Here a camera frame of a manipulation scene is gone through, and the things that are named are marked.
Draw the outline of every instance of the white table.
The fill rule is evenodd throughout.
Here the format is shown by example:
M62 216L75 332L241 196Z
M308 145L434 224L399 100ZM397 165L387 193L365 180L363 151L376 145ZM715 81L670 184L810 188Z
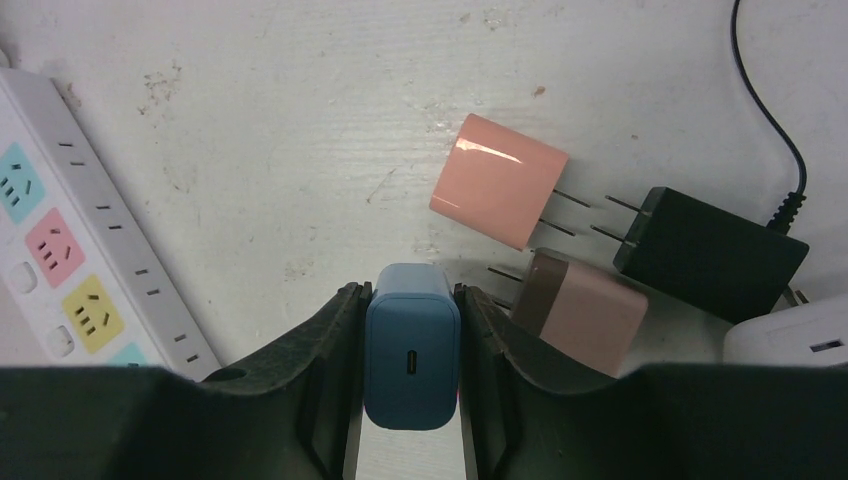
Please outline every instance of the white table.
M485 266L521 271L529 252L427 208L468 112L572 155L559 186L595 208L553 200L546 217L580 235L540 226L534 246L611 268L618 245L588 225L632 217L604 194L640 202L655 185L766 222L796 171L733 66L731 3L7 0L0 47L56 79L230 363L392 262L514 294ZM833 296L848 287L848 4L745 0L740 21L752 80L810 170L794 286ZM716 361L726 324L651 301L627 370ZM15 363L30 349L6 317L0 360ZM457 420L366 424L359 478L463 477Z

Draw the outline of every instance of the white power strip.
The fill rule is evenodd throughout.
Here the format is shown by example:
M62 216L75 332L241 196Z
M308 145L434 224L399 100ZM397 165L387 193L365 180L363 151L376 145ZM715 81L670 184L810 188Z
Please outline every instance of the white power strip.
M736 325L724 338L724 362L818 367L848 363L848 295Z
M52 363L220 368L49 78L0 68L0 275Z

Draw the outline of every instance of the power outlet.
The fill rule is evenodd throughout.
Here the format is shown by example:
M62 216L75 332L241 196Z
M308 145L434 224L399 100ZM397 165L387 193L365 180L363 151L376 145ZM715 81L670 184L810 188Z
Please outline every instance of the power outlet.
M85 253L55 208L30 230L24 243L53 288L85 262Z
M17 225L43 198L44 185L21 146L13 143L0 157L0 203Z
M124 321L97 275L65 297L62 309L88 353L97 352L124 330Z

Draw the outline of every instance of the power cord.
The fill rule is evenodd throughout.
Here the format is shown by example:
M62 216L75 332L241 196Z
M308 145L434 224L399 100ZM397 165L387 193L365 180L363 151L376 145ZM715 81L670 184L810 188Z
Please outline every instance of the power cord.
M789 138L789 134L777 123L774 116L771 112L768 111L763 101L760 100L760 96L757 95L757 91L754 90L754 86L751 84L751 80L748 78L748 72L745 70L745 65L742 63L742 55L739 53L739 40L737 39L737 19L739 17L739 4L741 0L735 0L733 2L733 12L730 16L730 44L733 49L733 59L736 61L736 68L739 69L739 75L742 77L742 81L745 83L745 88L748 89L748 93L751 95L751 98L754 99L754 103L757 104L757 107L760 108L760 111L763 112L763 115L769 121L771 126L780 135L780 138L783 139L786 146L789 148L789 151L792 152L792 156L795 157L795 163L798 164L798 188L794 192L790 192L787 194L786 198L783 200L783 204L778 207L777 212L774 214L769 223L766 225L770 230L775 230L782 234L789 233L790 224L792 220L795 219L795 215L798 214L798 210L801 209L801 204L807 198L804 196L804 190L807 188L807 165L804 163L804 157L801 156L801 152L798 150L798 147L795 146L795 143Z

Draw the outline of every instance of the black slot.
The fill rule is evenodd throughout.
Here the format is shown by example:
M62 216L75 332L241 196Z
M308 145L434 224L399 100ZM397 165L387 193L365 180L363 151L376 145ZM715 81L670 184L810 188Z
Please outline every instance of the black slot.
M418 370L418 352L415 350L410 350L406 353L406 373L408 375L415 375L415 372Z
M810 350L812 350L813 353L819 353L825 350L830 350L832 348L841 347L843 345L845 344L842 343L842 340L837 338L836 340L831 340L829 342L819 343L817 345L810 345Z

